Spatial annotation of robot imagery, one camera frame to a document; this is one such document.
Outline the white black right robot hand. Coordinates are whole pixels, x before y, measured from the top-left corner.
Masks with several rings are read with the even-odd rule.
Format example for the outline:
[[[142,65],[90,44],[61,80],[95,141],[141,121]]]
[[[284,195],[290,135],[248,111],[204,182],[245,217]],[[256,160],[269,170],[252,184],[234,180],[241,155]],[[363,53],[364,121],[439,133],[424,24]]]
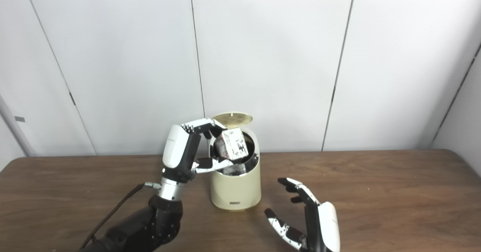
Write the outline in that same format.
[[[288,225],[270,208],[265,215],[275,232],[291,247],[299,252],[339,252],[340,231],[335,206],[320,202],[303,183],[289,177],[278,178],[278,182],[289,193],[296,193],[292,203],[304,203],[306,233]]]

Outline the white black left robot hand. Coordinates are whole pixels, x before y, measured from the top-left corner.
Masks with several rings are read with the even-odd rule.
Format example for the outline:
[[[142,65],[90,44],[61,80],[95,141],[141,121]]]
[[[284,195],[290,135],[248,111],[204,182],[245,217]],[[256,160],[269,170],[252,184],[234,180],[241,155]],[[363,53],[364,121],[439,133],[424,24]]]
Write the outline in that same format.
[[[197,173],[209,173],[231,167],[234,163],[222,157],[196,158],[202,136],[217,138],[227,130],[213,118],[202,118],[182,125],[173,125],[167,137],[162,161],[162,177],[176,183],[186,184]]]

